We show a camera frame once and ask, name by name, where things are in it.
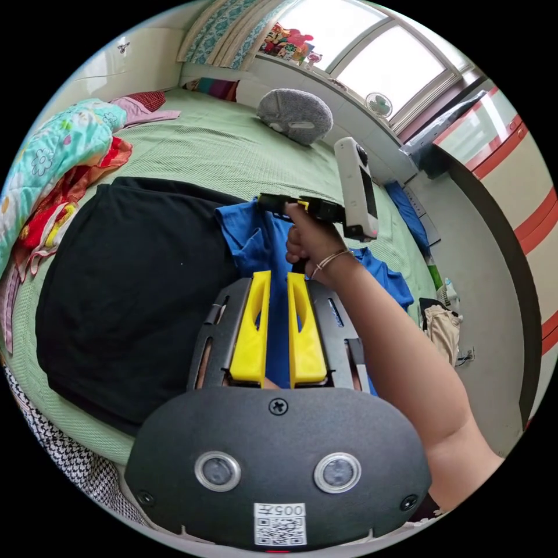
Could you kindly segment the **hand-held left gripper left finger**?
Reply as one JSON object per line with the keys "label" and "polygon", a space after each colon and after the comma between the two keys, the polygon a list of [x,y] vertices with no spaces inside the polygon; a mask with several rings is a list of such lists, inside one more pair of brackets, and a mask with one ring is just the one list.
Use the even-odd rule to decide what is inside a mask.
{"label": "hand-held left gripper left finger", "polygon": [[271,271],[253,274],[229,369],[231,379],[236,383],[264,386],[270,286]]}

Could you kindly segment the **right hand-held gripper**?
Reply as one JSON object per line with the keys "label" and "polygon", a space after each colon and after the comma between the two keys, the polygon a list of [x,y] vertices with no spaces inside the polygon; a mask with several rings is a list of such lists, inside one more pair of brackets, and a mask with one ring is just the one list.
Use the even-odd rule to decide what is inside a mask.
{"label": "right hand-held gripper", "polygon": [[260,194],[257,197],[258,207],[271,213],[276,218],[288,218],[285,208],[287,205],[298,204],[310,217],[328,223],[343,223],[345,210],[342,205],[326,199],[302,196],[294,198],[288,195]]}

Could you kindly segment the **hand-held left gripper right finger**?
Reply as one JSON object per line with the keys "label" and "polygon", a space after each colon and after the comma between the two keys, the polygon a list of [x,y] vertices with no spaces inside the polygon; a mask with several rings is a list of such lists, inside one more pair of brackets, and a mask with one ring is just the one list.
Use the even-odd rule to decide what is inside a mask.
{"label": "hand-held left gripper right finger", "polygon": [[287,275],[290,387],[320,384],[326,362],[319,329],[303,274]]}

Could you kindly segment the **person's right hand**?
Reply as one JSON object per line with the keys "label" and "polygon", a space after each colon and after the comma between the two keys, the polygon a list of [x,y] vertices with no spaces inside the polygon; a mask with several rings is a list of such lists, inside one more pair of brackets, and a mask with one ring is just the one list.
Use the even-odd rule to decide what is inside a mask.
{"label": "person's right hand", "polygon": [[305,260],[304,273],[330,288],[353,277],[359,262],[333,225],[312,218],[297,203],[287,204],[285,213],[292,221],[286,241],[288,263]]}

